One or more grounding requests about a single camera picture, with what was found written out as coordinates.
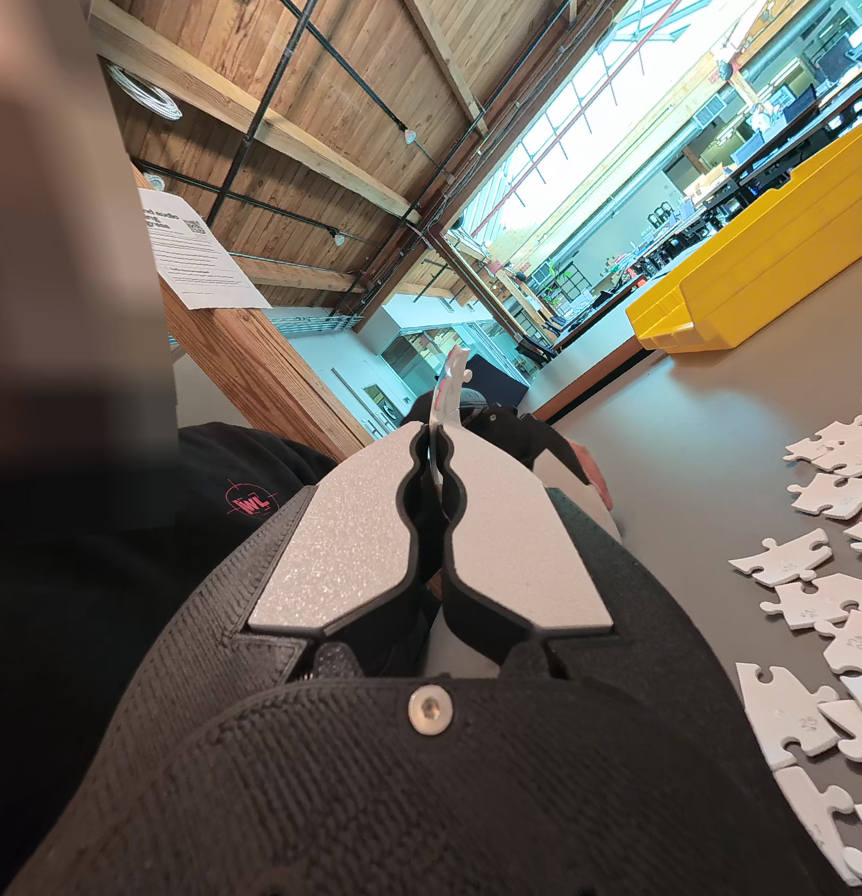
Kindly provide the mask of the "person's black sweatshirt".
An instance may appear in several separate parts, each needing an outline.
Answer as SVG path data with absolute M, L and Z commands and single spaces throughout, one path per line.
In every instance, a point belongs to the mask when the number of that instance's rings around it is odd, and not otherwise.
M 0 894 L 74 795 L 144 656 L 192 590 L 336 461 L 276 434 L 178 431 L 146 474 L 0 481 Z

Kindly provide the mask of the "scattered white puzzle pieces pile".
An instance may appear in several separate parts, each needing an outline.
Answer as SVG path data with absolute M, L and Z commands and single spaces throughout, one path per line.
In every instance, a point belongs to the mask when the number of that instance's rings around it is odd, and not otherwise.
M 798 820 L 846 885 L 862 885 L 862 803 L 821 788 L 793 754 L 838 756 L 862 766 L 862 414 L 834 421 L 785 447 L 804 463 L 791 510 L 814 524 L 786 541 L 764 539 L 728 565 L 765 589 L 760 609 L 792 635 L 814 635 L 833 685 L 806 686 L 783 666 L 737 662 L 745 714 L 773 778 Z

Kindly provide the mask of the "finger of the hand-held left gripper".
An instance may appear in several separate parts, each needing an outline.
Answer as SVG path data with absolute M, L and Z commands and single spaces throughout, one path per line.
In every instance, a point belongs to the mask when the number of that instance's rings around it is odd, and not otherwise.
M 537 457 L 533 472 L 545 487 L 560 491 L 615 541 L 623 540 L 597 488 L 583 482 L 549 449 Z

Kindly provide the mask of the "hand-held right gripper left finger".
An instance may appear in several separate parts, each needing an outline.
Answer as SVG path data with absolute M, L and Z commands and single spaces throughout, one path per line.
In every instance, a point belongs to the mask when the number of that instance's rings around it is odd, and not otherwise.
M 421 484 L 427 427 L 411 422 L 338 465 L 308 499 L 248 626 L 291 637 L 352 636 L 364 619 L 396 629 L 417 577 L 406 507 Z

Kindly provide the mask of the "white paper notice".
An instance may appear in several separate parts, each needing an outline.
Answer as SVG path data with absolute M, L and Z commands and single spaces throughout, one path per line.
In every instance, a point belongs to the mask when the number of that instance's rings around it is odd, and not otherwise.
M 139 188 L 158 274 L 190 310 L 269 303 L 184 199 Z

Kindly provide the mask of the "person's left hand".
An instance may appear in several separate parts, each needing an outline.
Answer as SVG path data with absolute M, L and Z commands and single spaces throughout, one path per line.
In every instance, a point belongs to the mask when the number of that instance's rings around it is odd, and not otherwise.
M 614 509 L 614 502 L 610 495 L 605 478 L 593 458 L 591 452 L 581 443 L 568 439 L 571 449 L 576 454 L 579 464 L 582 466 L 584 473 L 590 484 L 597 490 L 599 497 L 608 511 Z

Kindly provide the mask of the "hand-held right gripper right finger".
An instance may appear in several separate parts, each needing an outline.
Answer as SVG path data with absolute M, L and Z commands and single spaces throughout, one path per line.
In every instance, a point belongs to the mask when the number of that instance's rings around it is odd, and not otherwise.
M 453 636 L 502 664 L 518 644 L 612 633 L 550 492 L 566 497 L 465 428 L 444 424 L 437 452 L 449 518 L 443 612 Z

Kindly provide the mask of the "dark box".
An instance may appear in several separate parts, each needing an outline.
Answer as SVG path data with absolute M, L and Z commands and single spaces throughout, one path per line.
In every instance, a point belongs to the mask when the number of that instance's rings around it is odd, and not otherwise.
M 505 374 L 480 354 L 472 354 L 466 364 L 471 378 L 466 387 L 481 395 L 487 407 L 518 409 L 528 392 L 528 386 Z

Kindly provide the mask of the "large skylight window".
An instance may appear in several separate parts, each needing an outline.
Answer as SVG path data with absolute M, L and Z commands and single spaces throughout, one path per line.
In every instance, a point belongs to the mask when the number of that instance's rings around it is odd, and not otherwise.
M 537 229 L 696 62 L 725 46 L 752 2 L 626 2 L 463 212 L 492 259 Z

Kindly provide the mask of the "black ceiling pipe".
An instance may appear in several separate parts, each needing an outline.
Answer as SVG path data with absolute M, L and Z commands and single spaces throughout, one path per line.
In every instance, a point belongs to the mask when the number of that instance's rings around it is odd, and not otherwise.
M 310 23 L 310 19 L 317 5 L 318 1 L 307 1 L 298 17 L 295 28 L 293 28 L 291 31 L 291 35 L 285 45 L 280 60 L 272 73 L 272 76 L 266 86 L 266 89 L 264 90 L 263 95 L 260 98 L 257 106 L 257 111 L 255 112 L 247 128 L 247 131 L 236 150 L 236 154 L 229 165 L 229 169 L 224 177 L 220 191 L 216 195 L 213 206 L 206 218 L 206 224 L 211 229 L 213 228 L 213 224 L 218 218 L 225 201 L 229 197 L 229 193 L 231 192 L 231 188 L 234 185 L 239 171 L 243 168 L 253 148 L 253 144 L 257 140 L 257 132 L 264 121 L 266 112 L 271 105 L 274 94 L 280 86 L 280 82 L 291 63 L 291 59 L 298 48 L 299 42 L 302 39 L 304 32 L 306 31 L 306 27 Z

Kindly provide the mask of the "yellow plastic bin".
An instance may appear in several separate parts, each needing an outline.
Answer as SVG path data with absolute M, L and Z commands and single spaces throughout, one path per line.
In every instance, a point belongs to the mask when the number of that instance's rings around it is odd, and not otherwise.
M 768 214 L 682 283 L 690 323 L 670 354 L 730 350 L 862 256 L 862 182 Z
M 626 315 L 646 350 L 732 350 L 861 257 L 862 124 L 793 169 Z

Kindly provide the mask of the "curved puzzle piece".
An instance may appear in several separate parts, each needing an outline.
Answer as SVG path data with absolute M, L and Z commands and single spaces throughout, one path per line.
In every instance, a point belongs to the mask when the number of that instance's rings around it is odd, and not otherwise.
M 437 497 L 442 494 L 443 474 L 437 462 L 437 436 L 442 434 L 444 424 L 461 426 L 461 393 L 465 384 L 470 382 L 471 372 L 466 364 L 470 351 L 454 346 L 448 354 L 442 373 L 434 389 L 429 411 L 429 469 Z

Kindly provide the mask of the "wooden post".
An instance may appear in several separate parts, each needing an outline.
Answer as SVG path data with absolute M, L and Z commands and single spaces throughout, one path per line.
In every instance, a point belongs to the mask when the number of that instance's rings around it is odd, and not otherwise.
M 138 188 L 152 190 L 137 168 L 133 172 Z M 340 462 L 374 441 L 266 309 L 190 310 L 158 277 L 169 334 L 254 428 Z

